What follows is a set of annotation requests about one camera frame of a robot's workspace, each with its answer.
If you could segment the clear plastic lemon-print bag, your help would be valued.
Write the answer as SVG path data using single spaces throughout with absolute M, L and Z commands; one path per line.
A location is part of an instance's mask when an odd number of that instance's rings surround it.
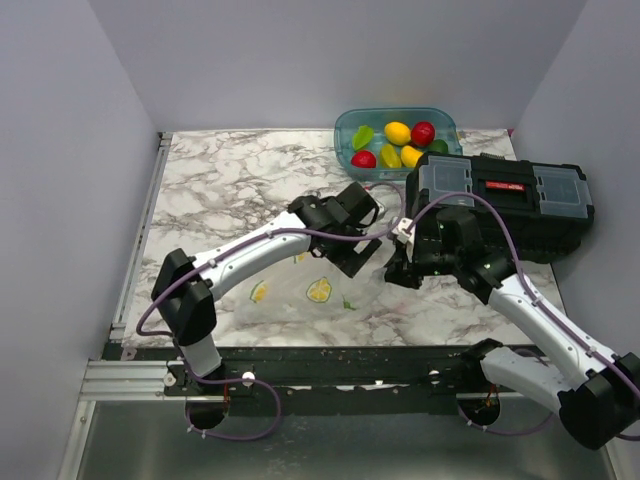
M 233 325 L 260 346 L 320 346 L 324 328 L 360 320 L 384 291 L 378 257 L 355 277 L 303 253 L 278 262 L 233 290 Z

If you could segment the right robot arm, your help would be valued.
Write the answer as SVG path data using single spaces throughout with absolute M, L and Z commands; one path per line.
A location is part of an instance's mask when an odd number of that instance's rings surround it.
M 469 390 L 489 385 L 518 392 L 559 417 L 583 447 L 597 450 L 639 419 L 639 359 L 618 355 L 555 308 L 524 273 L 515 252 L 492 253 L 473 213 L 449 207 L 437 215 L 437 241 L 417 235 L 416 219 L 391 231 L 390 283 L 416 288 L 426 276 L 452 275 L 467 292 L 515 324 L 550 360 L 544 365 L 488 339 L 464 355 L 460 379 Z

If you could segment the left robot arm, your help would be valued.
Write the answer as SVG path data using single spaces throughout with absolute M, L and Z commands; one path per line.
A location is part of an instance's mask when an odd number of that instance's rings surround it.
M 382 206 L 365 187 L 350 184 L 336 196 L 299 196 L 257 230 L 196 255 L 178 248 L 164 259 L 151 293 L 169 336 L 190 367 L 187 382 L 201 395 L 222 380 L 222 358 L 213 338 L 215 302 L 271 265 L 309 252 L 355 277 L 381 246 L 366 233 Z

